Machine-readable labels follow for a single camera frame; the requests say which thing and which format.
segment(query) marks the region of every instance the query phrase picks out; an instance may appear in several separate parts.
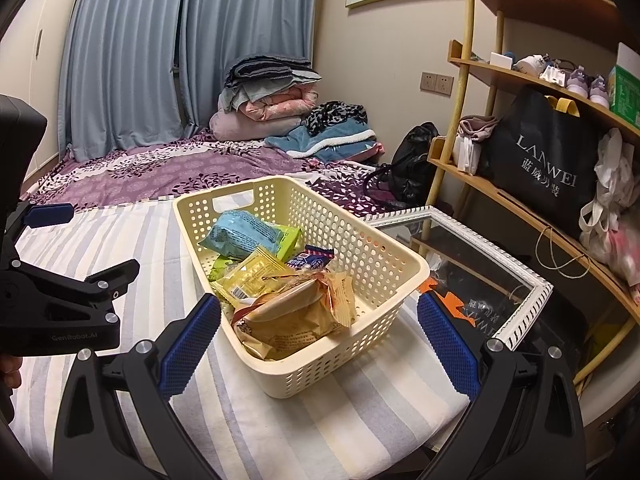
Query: window curtain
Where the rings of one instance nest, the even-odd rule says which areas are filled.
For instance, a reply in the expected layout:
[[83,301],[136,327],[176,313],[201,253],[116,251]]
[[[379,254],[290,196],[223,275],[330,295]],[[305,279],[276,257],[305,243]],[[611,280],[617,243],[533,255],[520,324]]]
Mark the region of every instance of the window curtain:
[[251,54],[310,59],[315,0],[184,0],[180,90],[186,133],[207,126],[218,109],[228,65]]
[[77,0],[58,99],[76,160],[184,136],[174,85],[181,0]]

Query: cream plastic basket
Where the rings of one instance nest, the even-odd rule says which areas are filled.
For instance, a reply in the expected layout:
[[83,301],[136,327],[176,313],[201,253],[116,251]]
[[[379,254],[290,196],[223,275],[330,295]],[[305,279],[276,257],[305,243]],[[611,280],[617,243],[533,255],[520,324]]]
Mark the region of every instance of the cream plastic basket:
[[[229,207],[230,202],[243,206]],[[175,200],[180,231],[206,292],[212,292],[207,276],[214,253],[200,247],[198,241],[230,208],[302,228],[305,243],[334,248],[331,270],[346,270],[353,276],[357,319],[351,328],[325,336],[280,361],[262,361],[250,355],[222,317],[222,329],[238,357],[271,397],[295,395],[368,348],[388,330],[404,298],[429,277],[429,267],[417,253],[294,179],[270,176]]]

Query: human hand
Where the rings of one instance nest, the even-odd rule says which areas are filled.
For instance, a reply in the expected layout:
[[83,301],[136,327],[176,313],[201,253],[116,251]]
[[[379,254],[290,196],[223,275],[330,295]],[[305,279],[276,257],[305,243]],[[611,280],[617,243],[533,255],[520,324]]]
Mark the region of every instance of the human hand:
[[4,373],[2,377],[4,384],[9,388],[19,388],[22,384],[22,377],[20,376],[20,367],[22,366],[21,357],[13,357],[11,355],[0,355],[0,372]]

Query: yellow bag handle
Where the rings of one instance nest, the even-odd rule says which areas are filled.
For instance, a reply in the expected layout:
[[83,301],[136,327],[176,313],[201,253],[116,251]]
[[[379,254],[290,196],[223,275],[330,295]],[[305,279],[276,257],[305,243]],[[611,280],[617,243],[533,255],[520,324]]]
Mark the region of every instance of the yellow bag handle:
[[552,95],[545,95],[546,100],[549,101],[549,104],[554,110],[558,112],[562,112],[565,114],[569,114],[575,117],[580,117],[580,112],[578,111],[578,105],[572,99],[567,99],[566,97],[561,97],[557,99]]

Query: black shopping bag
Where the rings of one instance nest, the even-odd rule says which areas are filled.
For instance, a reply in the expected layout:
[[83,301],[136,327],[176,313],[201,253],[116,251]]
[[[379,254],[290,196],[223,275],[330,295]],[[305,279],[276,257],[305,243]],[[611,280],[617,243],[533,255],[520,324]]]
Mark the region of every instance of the black shopping bag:
[[482,143],[478,173],[578,238],[580,209],[596,189],[598,134],[575,102],[557,104],[524,87]]

